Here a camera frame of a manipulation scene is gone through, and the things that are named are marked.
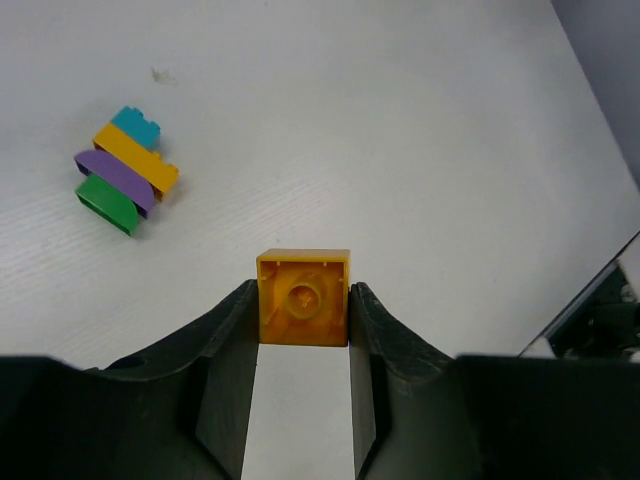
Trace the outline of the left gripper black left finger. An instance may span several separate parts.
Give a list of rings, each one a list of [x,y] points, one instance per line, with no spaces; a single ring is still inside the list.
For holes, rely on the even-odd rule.
[[[5,479],[238,479],[258,354],[258,289],[110,366],[1,360]]]

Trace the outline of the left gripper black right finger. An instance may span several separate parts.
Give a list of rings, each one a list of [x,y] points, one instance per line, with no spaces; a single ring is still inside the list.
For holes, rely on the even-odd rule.
[[[349,294],[359,479],[635,479],[639,367],[452,358],[359,282]]]

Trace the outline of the small yellow square lego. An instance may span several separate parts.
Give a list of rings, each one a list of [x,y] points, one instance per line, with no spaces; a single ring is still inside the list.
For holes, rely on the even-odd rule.
[[[256,258],[262,344],[348,343],[348,249],[269,249]]]

